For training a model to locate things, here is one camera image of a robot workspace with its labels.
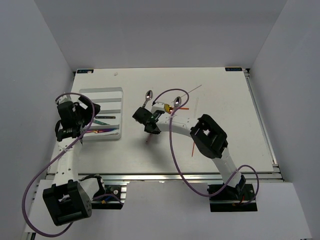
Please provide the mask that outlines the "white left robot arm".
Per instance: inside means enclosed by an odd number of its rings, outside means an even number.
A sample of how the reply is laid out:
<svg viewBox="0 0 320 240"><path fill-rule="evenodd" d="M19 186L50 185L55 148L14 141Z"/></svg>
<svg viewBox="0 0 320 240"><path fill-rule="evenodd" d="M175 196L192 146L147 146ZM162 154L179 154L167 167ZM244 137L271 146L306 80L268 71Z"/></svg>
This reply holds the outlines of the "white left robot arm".
<svg viewBox="0 0 320 240"><path fill-rule="evenodd" d="M84 95L73 101L70 94L56 100L59 121L55 127L59 156L51 187L42 198L56 226L70 224L92 215L92 200L105 196L106 187L96 175L79 178L78 162L85 132L100 112L100 105Z"/></svg>

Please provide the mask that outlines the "knife with teal handle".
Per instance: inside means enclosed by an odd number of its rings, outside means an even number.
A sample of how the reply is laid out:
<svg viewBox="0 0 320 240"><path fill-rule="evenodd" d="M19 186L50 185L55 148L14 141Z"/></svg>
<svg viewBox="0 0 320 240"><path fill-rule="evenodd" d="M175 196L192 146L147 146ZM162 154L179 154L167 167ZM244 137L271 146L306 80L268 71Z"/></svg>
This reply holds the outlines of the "knife with teal handle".
<svg viewBox="0 0 320 240"><path fill-rule="evenodd" d="M93 120L93 123L99 126L109 126L110 124L103 122L103 121L99 121L99 120Z"/></svg>

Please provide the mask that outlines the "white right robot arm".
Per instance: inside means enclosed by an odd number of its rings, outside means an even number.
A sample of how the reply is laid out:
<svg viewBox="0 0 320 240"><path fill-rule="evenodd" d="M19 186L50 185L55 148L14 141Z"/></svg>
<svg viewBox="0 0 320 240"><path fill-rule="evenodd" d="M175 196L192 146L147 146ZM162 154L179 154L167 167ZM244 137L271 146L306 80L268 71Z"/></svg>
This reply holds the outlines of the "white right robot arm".
<svg viewBox="0 0 320 240"><path fill-rule="evenodd" d="M139 107L132 117L144 125L144 131L149 134L172 132L192 138L199 152L217 167L226 184L226 195L233 200L243 195L246 179L230 156L227 134L211 116L203 114L198 119L186 118L170 115L164 110L150 112Z"/></svg>

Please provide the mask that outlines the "silver spoon patterned handle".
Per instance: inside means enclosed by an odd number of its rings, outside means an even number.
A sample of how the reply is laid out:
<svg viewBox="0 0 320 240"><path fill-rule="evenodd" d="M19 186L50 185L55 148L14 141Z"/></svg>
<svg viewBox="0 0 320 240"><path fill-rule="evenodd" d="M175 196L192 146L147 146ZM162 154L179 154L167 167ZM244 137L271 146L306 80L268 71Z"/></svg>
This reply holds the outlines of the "silver spoon patterned handle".
<svg viewBox="0 0 320 240"><path fill-rule="evenodd" d="M153 98L153 91L150 89L146 92L145 94L145 100L144 103L142 105L143 108L146 107L147 103Z"/></svg>

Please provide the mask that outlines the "gold spoon pink handle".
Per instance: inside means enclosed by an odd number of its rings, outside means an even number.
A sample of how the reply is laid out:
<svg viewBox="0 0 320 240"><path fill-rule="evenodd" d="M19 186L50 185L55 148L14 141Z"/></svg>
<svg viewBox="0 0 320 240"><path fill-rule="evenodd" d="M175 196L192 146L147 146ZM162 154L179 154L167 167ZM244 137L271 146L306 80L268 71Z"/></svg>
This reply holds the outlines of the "gold spoon pink handle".
<svg viewBox="0 0 320 240"><path fill-rule="evenodd" d="M166 113L168 113L169 115L171 115L172 112L174 111L174 107L171 106L171 105L169 105L169 104L167 104L167 103L165 103L165 104L163 105L163 109L164 109L164 111L165 111Z"/></svg>

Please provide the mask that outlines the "silver spoon iridescent handle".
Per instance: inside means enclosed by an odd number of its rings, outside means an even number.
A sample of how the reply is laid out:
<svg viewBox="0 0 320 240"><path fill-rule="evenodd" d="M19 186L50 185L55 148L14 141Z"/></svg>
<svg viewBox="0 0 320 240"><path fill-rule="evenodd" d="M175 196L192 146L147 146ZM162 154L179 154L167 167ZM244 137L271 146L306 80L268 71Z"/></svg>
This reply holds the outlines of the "silver spoon iridescent handle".
<svg viewBox="0 0 320 240"><path fill-rule="evenodd" d="M174 108L180 107L181 104L182 104L182 98L180 96L177 96L173 103Z"/></svg>

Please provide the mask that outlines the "silver fork black handle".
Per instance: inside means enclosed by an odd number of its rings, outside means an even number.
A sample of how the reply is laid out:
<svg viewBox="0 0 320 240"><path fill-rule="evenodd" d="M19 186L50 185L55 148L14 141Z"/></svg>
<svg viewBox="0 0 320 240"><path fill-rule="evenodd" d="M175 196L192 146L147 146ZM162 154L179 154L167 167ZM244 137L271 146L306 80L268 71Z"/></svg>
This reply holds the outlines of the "silver fork black handle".
<svg viewBox="0 0 320 240"><path fill-rule="evenodd" d="M95 119L108 119L108 120L113 120L116 119L116 116L110 116L110 115L99 115L96 116Z"/></svg>

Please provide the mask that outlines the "fork with pink handle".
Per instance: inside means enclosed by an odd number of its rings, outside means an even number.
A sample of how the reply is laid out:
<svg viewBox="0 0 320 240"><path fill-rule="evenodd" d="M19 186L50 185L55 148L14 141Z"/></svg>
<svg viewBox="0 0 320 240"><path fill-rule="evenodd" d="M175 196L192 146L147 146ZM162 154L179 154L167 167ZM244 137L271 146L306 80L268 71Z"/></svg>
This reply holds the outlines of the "fork with pink handle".
<svg viewBox="0 0 320 240"><path fill-rule="evenodd" d="M148 135L148 137L147 137L147 139L145 141L146 144L150 143L150 141L152 140L152 136L153 136L153 134L151 134L151 133Z"/></svg>

